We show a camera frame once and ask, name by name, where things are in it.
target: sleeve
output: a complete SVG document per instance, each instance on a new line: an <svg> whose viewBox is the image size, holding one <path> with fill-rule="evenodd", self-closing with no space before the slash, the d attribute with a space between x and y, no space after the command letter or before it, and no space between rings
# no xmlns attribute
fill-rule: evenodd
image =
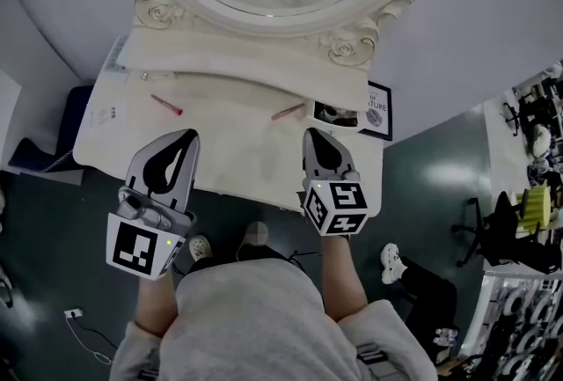
<svg viewBox="0 0 563 381"><path fill-rule="evenodd" d="M158 378L160 349L158 337L129 323L125 330L125 339L115 353L110 381L150 381Z"/></svg>
<svg viewBox="0 0 563 381"><path fill-rule="evenodd" d="M435 366L389 301L376 301L339 322L347 339L360 348L375 344L411 381L436 381Z"/></svg>

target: framed picture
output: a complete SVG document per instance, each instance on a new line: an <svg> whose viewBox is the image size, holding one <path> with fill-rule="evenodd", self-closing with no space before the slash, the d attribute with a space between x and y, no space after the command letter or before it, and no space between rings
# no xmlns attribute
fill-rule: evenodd
<svg viewBox="0 0 563 381"><path fill-rule="evenodd" d="M368 112L359 113L358 126L361 134L393 140L393 114L391 89L368 81Z"/></svg>

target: ornate mirror frame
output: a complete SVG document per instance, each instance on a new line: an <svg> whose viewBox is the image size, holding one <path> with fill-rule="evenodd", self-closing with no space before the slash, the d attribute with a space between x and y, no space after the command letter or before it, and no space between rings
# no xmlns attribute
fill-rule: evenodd
<svg viewBox="0 0 563 381"><path fill-rule="evenodd" d="M237 77L362 110L380 28L412 2L327 0L322 8L243 10L221 0L135 0L120 63Z"/></svg>

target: power outlet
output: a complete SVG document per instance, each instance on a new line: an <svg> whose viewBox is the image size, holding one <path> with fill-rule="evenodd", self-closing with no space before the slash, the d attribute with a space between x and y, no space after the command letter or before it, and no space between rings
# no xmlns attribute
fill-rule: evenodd
<svg viewBox="0 0 563 381"><path fill-rule="evenodd" d="M78 317L82 317L84 315L84 311L80 308L69 309L64 312L64 315L67 319L77 319Z"/></svg>

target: forearm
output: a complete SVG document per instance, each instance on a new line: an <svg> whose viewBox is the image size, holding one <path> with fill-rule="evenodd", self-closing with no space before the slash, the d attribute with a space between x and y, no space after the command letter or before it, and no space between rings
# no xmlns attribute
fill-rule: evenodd
<svg viewBox="0 0 563 381"><path fill-rule="evenodd" d="M163 337L178 317L171 272L157 281L140 278L135 324L147 333Z"/></svg>
<svg viewBox="0 0 563 381"><path fill-rule="evenodd" d="M338 322L361 311L368 298L355 271L350 246L345 238L324 237L323 297L326 313Z"/></svg>

